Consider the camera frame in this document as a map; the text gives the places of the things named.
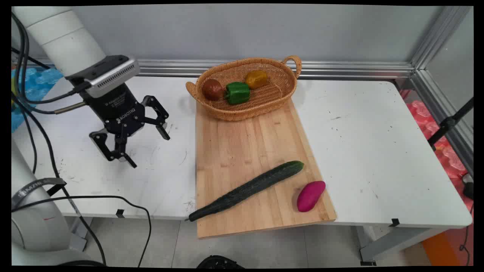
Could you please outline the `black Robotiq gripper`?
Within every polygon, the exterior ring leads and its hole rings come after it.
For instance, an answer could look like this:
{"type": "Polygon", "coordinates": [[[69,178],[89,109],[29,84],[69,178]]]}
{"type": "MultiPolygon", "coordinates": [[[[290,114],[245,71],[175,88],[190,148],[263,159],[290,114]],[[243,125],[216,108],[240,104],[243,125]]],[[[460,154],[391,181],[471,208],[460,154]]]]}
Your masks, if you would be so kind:
{"type": "Polygon", "coordinates": [[[104,125],[104,129],[91,132],[89,137],[109,161],[124,160],[131,167],[137,168],[137,164],[126,154],[126,144],[128,137],[142,129],[144,126],[142,123],[154,125],[166,141],[171,139],[165,129],[169,114],[152,95],[146,95],[139,102],[128,86],[121,84],[97,98],[88,94],[87,91],[82,91],[80,96],[104,125]],[[145,116],[147,107],[155,111],[155,119],[145,116]],[[108,134],[115,135],[114,150],[110,150],[106,145],[108,134]]]}

